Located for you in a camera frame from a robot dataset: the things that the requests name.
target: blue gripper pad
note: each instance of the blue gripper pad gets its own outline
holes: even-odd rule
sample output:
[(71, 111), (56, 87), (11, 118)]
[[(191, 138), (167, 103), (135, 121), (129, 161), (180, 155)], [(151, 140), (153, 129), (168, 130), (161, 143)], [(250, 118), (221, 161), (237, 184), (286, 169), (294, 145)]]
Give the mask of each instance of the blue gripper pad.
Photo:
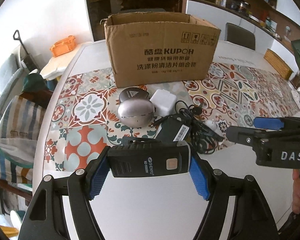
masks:
[(110, 166), (106, 158), (103, 158), (98, 166), (95, 174), (92, 176), (90, 187), (90, 199), (94, 199), (95, 196), (100, 194), (102, 186), (106, 180), (106, 177), (110, 171)]
[(284, 122), (280, 118), (256, 117), (253, 120), (253, 125), (255, 128), (280, 130), (284, 127)]
[(202, 196), (204, 200), (208, 200), (210, 192), (208, 190), (207, 179), (192, 156), (189, 172), (198, 194)]

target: bolt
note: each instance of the bolt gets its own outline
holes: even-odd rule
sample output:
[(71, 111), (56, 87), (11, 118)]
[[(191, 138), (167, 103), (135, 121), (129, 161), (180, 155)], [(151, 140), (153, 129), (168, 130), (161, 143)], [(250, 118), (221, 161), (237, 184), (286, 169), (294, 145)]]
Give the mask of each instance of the bolt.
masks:
[(248, 181), (254, 181), (254, 177), (252, 175), (247, 175), (247, 180)]
[(75, 174), (77, 174), (77, 175), (82, 175), (82, 174), (84, 174), (84, 169), (78, 169), (78, 170), (76, 170), (76, 171), (75, 171)]
[(47, 176), (45, 176), (44, 178), (43, 178), (43, 180), (44, 181), (49, 181), (49, 180), (51, 180), (51, 175), (47, 175)]
[(222, 174), (222, 171), (219, 170), (219, 169), (215, 169), (215, 170), (213, 170), (213, 174), (217, 175), (217, 176), (220, 176)]

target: orange basket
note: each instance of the orange basket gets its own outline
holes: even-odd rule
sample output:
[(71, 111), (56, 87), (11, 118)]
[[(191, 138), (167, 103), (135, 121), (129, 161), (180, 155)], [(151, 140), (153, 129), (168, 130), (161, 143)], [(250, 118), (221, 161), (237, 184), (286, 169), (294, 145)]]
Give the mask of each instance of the orange basket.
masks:
[(67, 37), (61, 41), (57, 41), (55, 44), (53, 44), (53, 46), (50, 48), (50, 50), (51, 50), (53, 56), (57, 57), (62, 54), (73, 51), (76, 46), (77, 46), (77, 43), (75, 42), (75, 37), (73, 35), (70, 35), (69, 37)]

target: human hand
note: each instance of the human hand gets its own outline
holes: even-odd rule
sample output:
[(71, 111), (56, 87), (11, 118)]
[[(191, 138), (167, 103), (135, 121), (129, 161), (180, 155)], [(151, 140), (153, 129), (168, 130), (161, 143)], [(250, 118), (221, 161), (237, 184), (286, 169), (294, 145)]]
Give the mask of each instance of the human hand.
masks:
[(300, 171), (293, 170), (293, 193), (292, 193), (292, 211), (295, 214), (300, 214)]

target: striped bag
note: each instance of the striped bag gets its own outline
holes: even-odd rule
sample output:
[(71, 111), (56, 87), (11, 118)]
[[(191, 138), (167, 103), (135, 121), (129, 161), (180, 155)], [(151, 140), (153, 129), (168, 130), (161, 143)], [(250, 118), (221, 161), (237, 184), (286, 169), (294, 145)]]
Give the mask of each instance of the striped bag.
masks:
[(15, 96), (0, 121), (0, 179), (32, 183), (34, 154), (45, 114), (41, 106)]

